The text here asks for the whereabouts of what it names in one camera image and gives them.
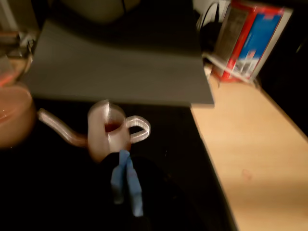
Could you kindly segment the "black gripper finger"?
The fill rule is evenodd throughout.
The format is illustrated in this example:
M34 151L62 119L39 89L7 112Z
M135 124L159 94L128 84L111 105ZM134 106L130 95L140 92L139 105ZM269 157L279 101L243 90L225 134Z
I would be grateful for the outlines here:
M128 157L126 184L137 230L207 230L185 192L152 161Z
M103 231L122 231L130 218L127 196L128 151L109 154L99 165L98 218Z

